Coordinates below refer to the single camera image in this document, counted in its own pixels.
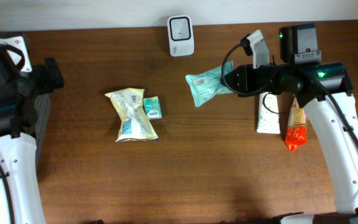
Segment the teal wipes packet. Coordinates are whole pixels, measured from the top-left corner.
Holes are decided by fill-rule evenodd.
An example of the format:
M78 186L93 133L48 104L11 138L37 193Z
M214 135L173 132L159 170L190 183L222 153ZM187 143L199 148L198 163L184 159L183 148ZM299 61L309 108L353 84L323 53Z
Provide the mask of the teal wipes packet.
M216 95L232 93L232 91L221 84L222 66L200 73L198 75L186 75L193 101L196 107L200 107Z

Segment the white tube with tan cap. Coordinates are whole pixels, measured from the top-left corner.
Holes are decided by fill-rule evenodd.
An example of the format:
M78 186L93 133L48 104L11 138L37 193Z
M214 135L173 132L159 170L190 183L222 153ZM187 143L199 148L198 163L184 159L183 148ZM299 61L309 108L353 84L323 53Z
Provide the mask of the white tube with tan cap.
M275 95L259 95L259 115L256 131L264 134L280 134L278 100Z

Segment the orange spaghetti packet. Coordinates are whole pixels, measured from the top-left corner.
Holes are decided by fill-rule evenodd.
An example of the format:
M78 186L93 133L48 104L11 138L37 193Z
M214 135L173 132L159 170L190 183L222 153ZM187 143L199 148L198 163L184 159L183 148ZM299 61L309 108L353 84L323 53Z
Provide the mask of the orange spaghetti packet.
M294 98L288 118L285 144L290 152L307 143L307 116L300 108L297 98Z

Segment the small teal tissue pack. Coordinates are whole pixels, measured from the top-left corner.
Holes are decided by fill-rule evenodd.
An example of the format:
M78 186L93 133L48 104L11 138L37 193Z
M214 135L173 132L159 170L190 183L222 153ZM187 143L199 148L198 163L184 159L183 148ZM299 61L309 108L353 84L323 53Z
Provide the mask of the small teal tissue pack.
M149 120L162 118L160 101L157 96L144 98L144 110Z

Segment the cream snack bag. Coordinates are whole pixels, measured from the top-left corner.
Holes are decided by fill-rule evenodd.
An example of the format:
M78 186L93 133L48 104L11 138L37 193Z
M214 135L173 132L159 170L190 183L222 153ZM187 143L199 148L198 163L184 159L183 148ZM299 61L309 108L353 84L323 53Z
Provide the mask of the cream snack bag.
M116 142L158 141L144 111L144 89L125 88L104 95L110 99L121 120Z

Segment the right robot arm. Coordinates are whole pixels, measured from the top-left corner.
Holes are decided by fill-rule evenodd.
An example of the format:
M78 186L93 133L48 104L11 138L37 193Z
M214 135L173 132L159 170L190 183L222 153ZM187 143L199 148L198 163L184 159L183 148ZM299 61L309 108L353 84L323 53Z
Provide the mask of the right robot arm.
M293 93L314 131L334 187L333 213L288 213L272 223L358 223L358 118L354 89L339 62L323 63L313 23L279 30L281 65L270 62L261 31L239 47L253 62L222 73L221 83L239 96Z

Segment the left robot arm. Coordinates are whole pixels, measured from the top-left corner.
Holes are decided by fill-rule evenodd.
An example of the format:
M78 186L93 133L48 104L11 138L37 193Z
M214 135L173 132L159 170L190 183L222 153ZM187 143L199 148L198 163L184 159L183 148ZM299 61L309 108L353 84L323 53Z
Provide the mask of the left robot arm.
M53 57L32 65L27 37L0 34L0 223L45 223L37 167L50 94L64 81Z

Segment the grey plastic basket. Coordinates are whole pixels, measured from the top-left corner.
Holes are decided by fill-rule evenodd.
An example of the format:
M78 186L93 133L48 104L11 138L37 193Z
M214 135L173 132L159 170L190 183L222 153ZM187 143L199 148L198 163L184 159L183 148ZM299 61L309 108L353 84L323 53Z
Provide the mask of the grey plastic basket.
M50 95L48 93L44 95L39 95L36 98L35 108L37 109L37 112L39 114L38 120L35 124L35 139L37 143L37 150L35 155L36 169L38 169L39 166L40 153L43 147L46 127L47 127L51 107L52 107L52 102L50 100Z

